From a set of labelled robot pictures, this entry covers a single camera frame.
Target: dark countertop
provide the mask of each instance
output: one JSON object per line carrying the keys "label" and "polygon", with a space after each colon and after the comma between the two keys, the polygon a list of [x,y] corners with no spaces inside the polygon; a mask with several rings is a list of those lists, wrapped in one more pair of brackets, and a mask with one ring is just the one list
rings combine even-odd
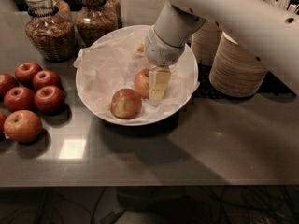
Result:
{"label": "dark countertop", "polygon": [[194,95],[162,122],[110,125],[80,101],[75,57],[43,60],[24,32],[28,20],[25,12],[0,13],[1,71],[35,61],[58,72],[68,109],[41,116],[45,132],[33,144],[0,143],[0,187],[299,184],[296,96]]}

